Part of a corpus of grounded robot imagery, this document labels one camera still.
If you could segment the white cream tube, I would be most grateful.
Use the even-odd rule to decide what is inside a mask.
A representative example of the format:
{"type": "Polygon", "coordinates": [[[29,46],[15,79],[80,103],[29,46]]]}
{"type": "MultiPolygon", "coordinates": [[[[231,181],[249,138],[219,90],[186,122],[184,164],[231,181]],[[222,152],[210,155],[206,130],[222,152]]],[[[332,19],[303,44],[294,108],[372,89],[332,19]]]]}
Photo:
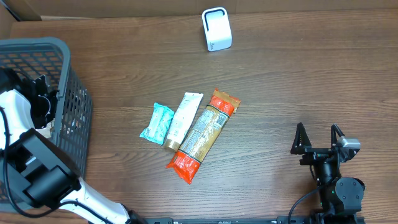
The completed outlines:
{"type": "Polygon", "coordinates": [[[171,151],[177,151],[179,149],[192,125],[202,98],[202,93],[186,92],[184,94],[174,114],[164,142],[164,147],[166,149],[171,151]]]}

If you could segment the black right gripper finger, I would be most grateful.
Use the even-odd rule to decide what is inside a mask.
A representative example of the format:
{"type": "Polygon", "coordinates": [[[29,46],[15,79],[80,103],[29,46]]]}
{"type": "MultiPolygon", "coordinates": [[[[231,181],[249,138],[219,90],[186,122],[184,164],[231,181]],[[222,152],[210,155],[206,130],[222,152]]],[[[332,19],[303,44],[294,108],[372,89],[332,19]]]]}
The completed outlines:
{"type": "Polygon", "coordinates": [[[336,123],[331,125],[331,146],[335,146],[339,137],[344,136],[342,130],[336,123]]]}
{"type": "Polygon", "coordinates": [[[295,139],[293,141],[292,148],[290,150],[291,154],[302,155],[306,154],[311,150],[312,145],[308,138],[307,132],[303,123],[298,123],[295,132],[295,139]]]}

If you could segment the orange noodle packet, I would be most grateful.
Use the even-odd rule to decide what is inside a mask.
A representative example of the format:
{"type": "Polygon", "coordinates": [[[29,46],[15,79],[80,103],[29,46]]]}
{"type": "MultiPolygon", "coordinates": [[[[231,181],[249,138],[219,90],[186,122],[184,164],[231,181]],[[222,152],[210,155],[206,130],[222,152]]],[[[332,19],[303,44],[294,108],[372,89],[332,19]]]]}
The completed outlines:
{"type": "Polygon", "coordinates": [[[166,168],[173,168],[181,179],[191,184],[201,163],[240,103],[240,99],[216,89],[166,168]]]}

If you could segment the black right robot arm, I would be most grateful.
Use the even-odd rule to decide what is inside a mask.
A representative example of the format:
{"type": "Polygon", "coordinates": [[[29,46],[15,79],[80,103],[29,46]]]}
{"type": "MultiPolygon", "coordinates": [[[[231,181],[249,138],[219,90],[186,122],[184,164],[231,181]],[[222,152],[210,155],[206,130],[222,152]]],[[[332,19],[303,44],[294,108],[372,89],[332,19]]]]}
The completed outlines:
{"type": "Polygon", "coordinates": [[[296,206],[315,193],[319,194],[321,209],[311,211],[304,223],[364,223],[364,218],[356,214],[361,211],[365,184],[354,177],[343,177],[340,172],[340,165],[353,159],[360,149],[360,141],[346,137],[337,124],[331,126],[328,148],[313,147],[304,125],[297,125],[290,153],[302,156],[300,165],[309,166],[317,187],[292,205],[288,224],[293,221],[296,206]]]}

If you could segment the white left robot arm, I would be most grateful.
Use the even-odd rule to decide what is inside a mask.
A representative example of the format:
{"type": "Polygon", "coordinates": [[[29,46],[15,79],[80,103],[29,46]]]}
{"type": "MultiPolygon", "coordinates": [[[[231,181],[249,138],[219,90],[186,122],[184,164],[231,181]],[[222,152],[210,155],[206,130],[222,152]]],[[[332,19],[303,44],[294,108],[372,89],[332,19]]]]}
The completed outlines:
{"type": "Polygon", "coordinates": [[[57,101],[44,75],[1,69],[1,175],[11,207],[27,218],[62,209],[89,223],[144,223],[90,187],[69,156],[39,133],[54,120],[57,101]]]}

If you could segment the teal wipes packet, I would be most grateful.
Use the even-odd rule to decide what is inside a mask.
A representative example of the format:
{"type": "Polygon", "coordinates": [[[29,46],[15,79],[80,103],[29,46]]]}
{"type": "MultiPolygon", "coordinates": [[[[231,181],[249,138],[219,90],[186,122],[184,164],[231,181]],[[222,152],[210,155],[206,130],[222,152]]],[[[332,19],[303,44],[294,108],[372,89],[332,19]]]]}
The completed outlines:
{"type": "Polygon", "coordinates": [[[150,123],[141,133],[140,138],[163,145],[175,112],[169,107],[154,103],[150,123]]]}

